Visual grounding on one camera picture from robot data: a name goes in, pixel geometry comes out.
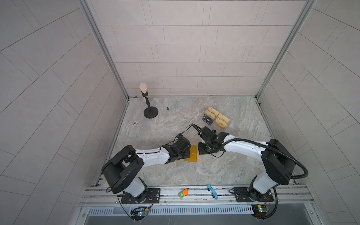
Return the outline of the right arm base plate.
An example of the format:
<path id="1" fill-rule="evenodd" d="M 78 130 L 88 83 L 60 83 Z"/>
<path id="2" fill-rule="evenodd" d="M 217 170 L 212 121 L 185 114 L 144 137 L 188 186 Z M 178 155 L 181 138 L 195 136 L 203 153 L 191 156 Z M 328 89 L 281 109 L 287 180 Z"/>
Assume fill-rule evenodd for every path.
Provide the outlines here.
<path id="1" fill-rule="evenodd" d="M 248 187 L 234 187 L 229 192 L 235 195 L 236 202 L 273 202 L 274 195 L 270 190 L 265 194 L 261 194 L 256 190 L 249 191 Z"/>

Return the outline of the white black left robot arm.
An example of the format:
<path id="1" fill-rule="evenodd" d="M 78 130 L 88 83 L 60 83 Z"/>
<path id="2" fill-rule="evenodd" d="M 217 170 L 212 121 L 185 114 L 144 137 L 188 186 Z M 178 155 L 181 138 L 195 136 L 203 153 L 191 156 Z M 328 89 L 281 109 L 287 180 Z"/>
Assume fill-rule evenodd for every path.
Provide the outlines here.
<path id="1" fill-rule="evenodd" d="M 135 198 L 146 197 L 148 188 L 138 178 L 141 169 L 173 163 L 190 157 L 190 141 L 179 137 L 173 144 L 165 144 L 152 150 L 136 150 L 132 145 L 125 146 L 102 167 L 109 189 L 118 194 L 122 191 Z"/>

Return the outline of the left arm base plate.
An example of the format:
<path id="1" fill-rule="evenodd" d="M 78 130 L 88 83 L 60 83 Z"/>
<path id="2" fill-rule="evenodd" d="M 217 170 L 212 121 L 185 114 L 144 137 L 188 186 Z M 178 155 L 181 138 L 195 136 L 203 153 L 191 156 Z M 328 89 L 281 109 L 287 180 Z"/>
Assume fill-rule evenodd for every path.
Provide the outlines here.
<path id="1" fill-rule="evenodd" d="M 124 192 L 121 195 L 122 204 L 150 204 L 150 203 L 159 203 L 160 198 L 160 188 L 147 188 L 146 194 L 141 193 L 138 197 L 133 197 L 130 193 Z"/>

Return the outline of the yellow leather card holder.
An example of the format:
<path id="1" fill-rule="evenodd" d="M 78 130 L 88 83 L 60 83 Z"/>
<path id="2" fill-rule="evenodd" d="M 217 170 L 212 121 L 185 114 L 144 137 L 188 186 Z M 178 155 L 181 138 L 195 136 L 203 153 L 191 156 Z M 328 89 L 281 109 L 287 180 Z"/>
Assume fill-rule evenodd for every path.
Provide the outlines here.
<path id="1" fill-rule="evenodd" d="M 192 145 L 190 147 L 190 156 L 189 158 L 185 159 L 185 162 L 197 162 L 197 147 L 195 145 Z"/>

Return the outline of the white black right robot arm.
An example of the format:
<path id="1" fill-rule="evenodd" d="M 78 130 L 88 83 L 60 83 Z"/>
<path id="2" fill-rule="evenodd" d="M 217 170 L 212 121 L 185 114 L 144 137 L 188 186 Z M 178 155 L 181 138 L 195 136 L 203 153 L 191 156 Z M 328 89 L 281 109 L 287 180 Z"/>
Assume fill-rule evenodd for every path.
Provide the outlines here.
<path id="1" fill-rule="evenodd" d="M 208 127 L 192 125 L 202 142 L 198 144 L 199 154 L 234 152 L 261 161 L 265 172 L 256 176 L 247 189 L 249 194 L 266 194 L 278 185 L 288 185 L 291 179 L 303 179 L 308 176 L 307 168 L 295 159 L 276 139 L 268 142 L 256 142 L 237 138 L 229 133 L 216 133 Z"/>

